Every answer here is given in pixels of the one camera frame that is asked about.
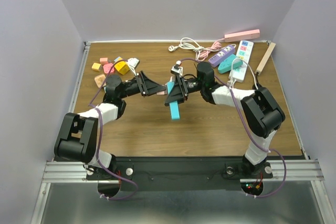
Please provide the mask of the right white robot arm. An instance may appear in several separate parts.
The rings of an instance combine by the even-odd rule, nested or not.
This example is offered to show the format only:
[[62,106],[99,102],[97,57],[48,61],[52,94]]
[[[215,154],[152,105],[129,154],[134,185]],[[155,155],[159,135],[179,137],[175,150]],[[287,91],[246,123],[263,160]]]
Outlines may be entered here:
[[171,69],[174,86],[165,105],[183,103],[190,93],[200,92],[202,98],[210,104],[235,107],[250,138],[241,170],[248,177],[258,174],[270,153],[270,142],[286,118],[280,105],[265,87],[254,86],[252,90],[240,90],[218,83],[208,62],[198,63],[196,76],[185,79],[181,64],[181,61],[177,61]]

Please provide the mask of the peach cube plug adapter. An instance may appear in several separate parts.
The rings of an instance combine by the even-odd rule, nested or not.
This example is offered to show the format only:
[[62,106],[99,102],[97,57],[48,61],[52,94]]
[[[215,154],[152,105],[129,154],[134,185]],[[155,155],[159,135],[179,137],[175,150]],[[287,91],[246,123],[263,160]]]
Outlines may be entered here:
[[105,74],[100,74],[100,75],[94,77],[94,81],[95,81],[98,88],[106,86],[105,79],[106,79]]

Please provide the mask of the purple power strip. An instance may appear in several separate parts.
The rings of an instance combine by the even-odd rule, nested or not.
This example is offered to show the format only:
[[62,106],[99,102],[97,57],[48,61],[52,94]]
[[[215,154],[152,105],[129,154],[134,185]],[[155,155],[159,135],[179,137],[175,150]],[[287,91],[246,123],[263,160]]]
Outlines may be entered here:
[[236,49],[235,44],[229,44],[223,47],[222,41],[224,41],[224,39],[215,41],[210,47],[203,47],[195,40],[184,37],[180,40],[178,46],[169,46],[169,51],[173,52],[178,48],[191,50],[195,53],[196,61],[201,62],[207,59],[212,67],[217,67],[229,56],[234,55]]

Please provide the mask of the pink power strip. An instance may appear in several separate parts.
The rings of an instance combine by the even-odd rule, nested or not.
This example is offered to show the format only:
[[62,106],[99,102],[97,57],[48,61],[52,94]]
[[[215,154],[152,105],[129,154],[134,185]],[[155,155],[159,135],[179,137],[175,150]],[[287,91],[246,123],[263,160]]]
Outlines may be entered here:
[[260,30],[248,30],[238,33],[225,34],[223,38],[216,40],[210,47],[198,47],[196,50],[196,60],[204,61],[211,52],[218,52],[222,49],[222,42],[235,42],[244,39],[255,39],[260,37]]

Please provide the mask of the yellow cube plug adapter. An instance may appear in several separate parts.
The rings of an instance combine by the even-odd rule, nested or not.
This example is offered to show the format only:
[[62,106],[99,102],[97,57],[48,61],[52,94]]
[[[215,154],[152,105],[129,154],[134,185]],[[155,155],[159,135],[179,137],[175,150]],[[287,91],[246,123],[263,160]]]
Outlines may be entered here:
[[126,73],[128,73],[130,71],[129,66],[125,61],[120,61],[118,63],[115,63],[114,68],[121,75],[125,75]]

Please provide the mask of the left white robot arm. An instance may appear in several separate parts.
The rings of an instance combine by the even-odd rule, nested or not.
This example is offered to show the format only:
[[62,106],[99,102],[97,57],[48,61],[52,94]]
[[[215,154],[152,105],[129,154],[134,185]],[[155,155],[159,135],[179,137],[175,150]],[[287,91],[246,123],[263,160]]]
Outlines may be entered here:
[[124,98],[140,94],[148,97],[165,92],[166,86],[149,79],[140,71],[131,80],[122,81],[112,74],[105,79],[105,94],[99,105],[81,113],[67,113],[62,121],[55,142],[54,154],[57,158],[78,161],[99,168],[106,179],[116,177],[131,182],[116,174],[115,157],[100,150],[103,126],[123,116],[127,106]]

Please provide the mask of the teal power strip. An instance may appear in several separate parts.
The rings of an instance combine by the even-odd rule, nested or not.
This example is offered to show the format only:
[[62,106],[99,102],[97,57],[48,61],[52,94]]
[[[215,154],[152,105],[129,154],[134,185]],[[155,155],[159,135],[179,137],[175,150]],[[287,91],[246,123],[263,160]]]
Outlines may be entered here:
[[[167,92],[168,94],[171,93],[173,86],[174,86],[174,82],[173,81],[169,81],[167,84]],[[169,103],[169,107],[170,107],[170,113],[171,113],[171,119],[172,120],[179,120],[180,119],[180,113],[179,113],[179,109],[178,109],[178,103],[175,102],[171,102]]]

